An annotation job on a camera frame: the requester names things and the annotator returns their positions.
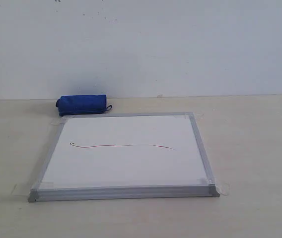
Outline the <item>blue cloth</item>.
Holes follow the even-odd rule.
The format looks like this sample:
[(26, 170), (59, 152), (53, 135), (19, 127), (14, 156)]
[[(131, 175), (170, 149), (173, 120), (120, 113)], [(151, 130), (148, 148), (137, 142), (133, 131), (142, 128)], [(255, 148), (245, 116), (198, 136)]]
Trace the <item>blue cloth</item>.
[(107, 104), (106, 95), (61, 96), (56, 101), (59, 116), (103, 114), (113, 106)]

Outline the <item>clear tape front left corner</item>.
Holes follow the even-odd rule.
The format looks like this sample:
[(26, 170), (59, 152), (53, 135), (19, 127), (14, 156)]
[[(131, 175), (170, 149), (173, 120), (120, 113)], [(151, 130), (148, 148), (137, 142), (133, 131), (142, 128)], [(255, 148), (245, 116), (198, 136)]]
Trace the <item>clear tape front left corner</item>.
[(28, 198), (31, 188), (32, 184), (30, 183), (16, 183), (13, 186), (10, 195), (14, 198)]

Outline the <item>white board with aluminium frame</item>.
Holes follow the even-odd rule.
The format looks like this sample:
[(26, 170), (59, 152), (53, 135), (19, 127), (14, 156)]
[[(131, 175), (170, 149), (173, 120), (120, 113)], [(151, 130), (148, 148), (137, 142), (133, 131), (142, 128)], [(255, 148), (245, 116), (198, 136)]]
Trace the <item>white board with aluminium frame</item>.
[(219, 197), (193, 113), (68, 116), (29, 202)]

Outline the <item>clear tape front right corner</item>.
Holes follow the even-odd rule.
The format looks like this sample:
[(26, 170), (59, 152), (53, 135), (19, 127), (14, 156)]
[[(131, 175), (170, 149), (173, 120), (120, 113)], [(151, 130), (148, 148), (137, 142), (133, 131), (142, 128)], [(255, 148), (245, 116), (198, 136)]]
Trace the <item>clear tape front right corner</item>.
[(220, 195), (223, 196), (229, 196), (229, 191), (230, 191), (230, 184), (228, 183), (217, 183), (216, 185), (216, 190)]

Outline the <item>clear tape corner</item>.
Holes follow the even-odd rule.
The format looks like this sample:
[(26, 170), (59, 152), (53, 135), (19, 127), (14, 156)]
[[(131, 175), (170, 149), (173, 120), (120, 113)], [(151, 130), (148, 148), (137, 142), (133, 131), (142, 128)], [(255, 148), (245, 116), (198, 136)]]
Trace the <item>clear tape corner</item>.
[(28, 198), (31, 188), (32, 184), (30, 183), (16, 183), (13, 186), (10, 195), (14, 198)]
[(216, 185), (216, 190), (220, 195), (223, 196), (229, 196), (229, 191), (230, 191), (230, 184), (228, 183), (217, 183)]

